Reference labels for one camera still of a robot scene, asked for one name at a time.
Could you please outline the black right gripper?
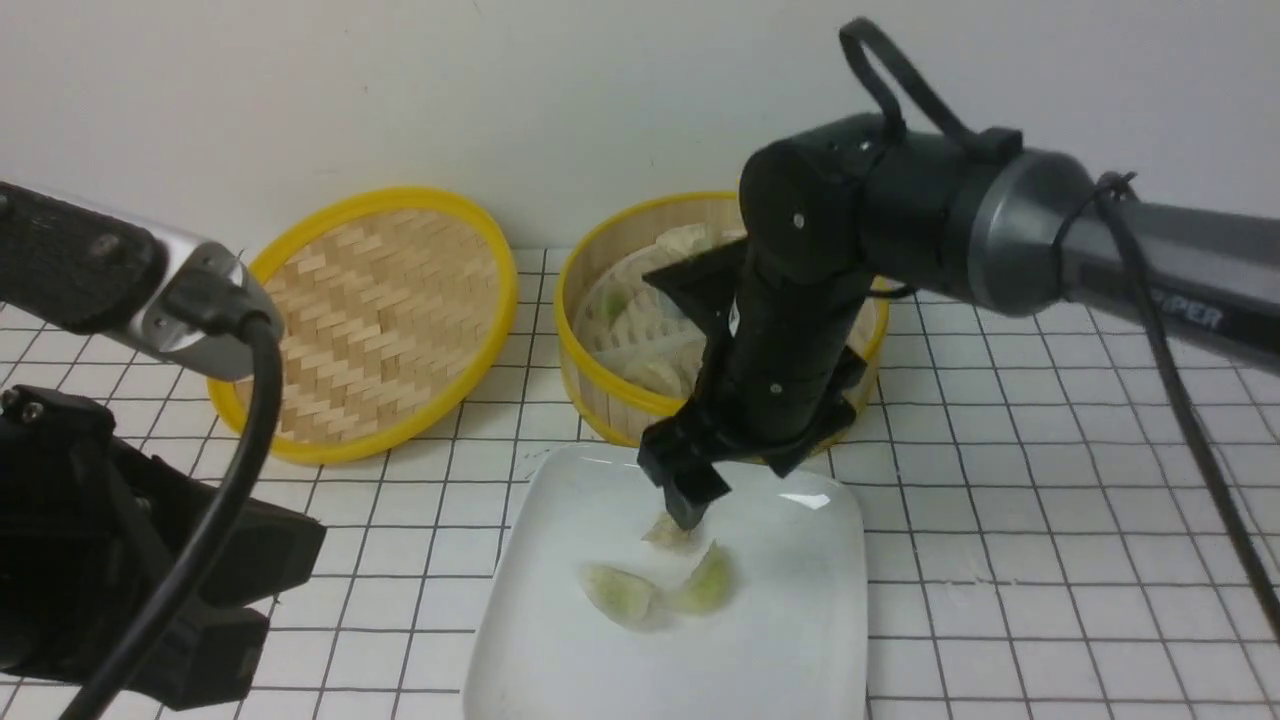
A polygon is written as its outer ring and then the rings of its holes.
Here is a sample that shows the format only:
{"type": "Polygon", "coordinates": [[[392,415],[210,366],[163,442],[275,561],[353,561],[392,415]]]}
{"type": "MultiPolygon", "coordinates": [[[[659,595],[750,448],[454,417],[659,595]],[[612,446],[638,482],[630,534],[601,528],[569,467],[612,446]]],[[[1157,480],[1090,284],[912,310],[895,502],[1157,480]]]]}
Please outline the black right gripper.
{"type": "Polygon", "coordinates": [[[849,336],[874,277],[795,281],[741,240],[644,279],[705,340],[692,392],[643,432],[637,451],[667,514],[694,530],[730,492],[721,462],[758,461],[783,478],[856,419],[845,393],[867,365],[849,336]]]}

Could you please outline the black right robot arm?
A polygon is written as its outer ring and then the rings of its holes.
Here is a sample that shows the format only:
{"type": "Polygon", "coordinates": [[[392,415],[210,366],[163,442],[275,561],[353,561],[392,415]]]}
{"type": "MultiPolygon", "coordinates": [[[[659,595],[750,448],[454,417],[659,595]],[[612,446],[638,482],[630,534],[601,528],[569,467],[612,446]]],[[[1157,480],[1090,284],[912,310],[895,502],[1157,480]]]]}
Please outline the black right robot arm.
{"type": "Polygon", "coordinates": [[[1277,222],[1129,199],[1120,176],[1007,135],[991,158],[847,117],[755,151],[742,240],[648,272],[705,336],[694,389],[643,432],[639,465],[678,527],[730,491],[717,464],[777,477],[856,419],[849,334],[878,278],[1029,316],[1057,302],[1277,370],[1277,222]]]}

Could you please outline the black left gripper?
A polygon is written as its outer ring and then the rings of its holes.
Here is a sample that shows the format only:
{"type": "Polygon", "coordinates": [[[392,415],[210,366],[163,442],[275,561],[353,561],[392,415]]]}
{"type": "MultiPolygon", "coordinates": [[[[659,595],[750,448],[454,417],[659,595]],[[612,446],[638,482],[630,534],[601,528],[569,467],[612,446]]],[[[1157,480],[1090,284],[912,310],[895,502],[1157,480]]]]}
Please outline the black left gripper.
{"type": "MultiPolygon", "coordinates": [[[[3,671],[81,684],[168,574],[215,491],[114,434],[100,404],[3,393],[3,671]]],[[[247,502],[195,597],[128,689],[186,711],[243,700],[269,621],[259,601],[306,583],[320,521],[247,502]]]]}

